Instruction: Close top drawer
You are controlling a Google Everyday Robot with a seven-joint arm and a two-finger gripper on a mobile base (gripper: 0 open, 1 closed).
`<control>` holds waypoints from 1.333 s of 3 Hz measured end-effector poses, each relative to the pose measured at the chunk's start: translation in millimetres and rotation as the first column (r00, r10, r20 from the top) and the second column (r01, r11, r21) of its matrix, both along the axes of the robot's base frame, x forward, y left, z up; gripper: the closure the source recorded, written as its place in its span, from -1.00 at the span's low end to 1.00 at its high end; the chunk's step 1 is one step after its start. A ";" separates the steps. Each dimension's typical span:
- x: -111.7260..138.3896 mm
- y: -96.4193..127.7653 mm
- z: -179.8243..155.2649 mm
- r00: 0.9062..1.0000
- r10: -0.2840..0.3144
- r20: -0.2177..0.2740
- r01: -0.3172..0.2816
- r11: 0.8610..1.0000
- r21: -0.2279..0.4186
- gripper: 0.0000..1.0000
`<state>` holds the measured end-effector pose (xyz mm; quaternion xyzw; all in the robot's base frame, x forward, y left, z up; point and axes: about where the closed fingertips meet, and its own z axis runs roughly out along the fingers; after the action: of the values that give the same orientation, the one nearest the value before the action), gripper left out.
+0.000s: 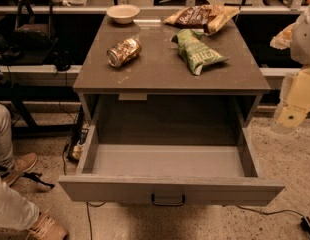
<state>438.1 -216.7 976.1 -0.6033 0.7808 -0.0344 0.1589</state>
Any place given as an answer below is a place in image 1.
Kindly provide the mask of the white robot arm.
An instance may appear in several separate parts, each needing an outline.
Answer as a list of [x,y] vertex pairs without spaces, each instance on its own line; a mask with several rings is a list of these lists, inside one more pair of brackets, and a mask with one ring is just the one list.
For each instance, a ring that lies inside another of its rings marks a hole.
[[284,77],[280,103],[274,113],[273,130],[288,134],[310,112],[310,5],[271,40],[270,46],[279,50],[289,48],[291,59],[302,65],[298,73]]

